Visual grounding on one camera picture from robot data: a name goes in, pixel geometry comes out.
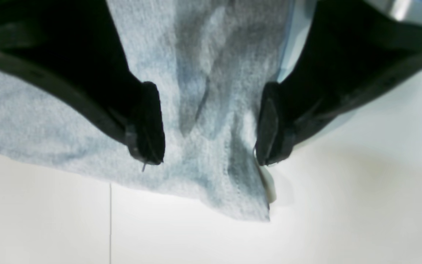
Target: white surface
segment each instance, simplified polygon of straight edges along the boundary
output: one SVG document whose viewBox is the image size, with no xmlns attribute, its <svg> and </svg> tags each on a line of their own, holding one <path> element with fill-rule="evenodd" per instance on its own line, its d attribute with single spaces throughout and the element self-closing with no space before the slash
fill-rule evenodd
<svg viewBox="0 0 422 264">
<path fill-rule="evenodd" d="M 270 171 L 266 224 L 113 186 L 112 263 L 422 264 L 422 73 Z M 108 184 L 0 157 L 0 264 L 107 264 L 108 212 Z"/>
<path fill-rule="evenodd" d="M 0 156 L 0 264 L 106 264 L 109 184 Z"/>
</svg>

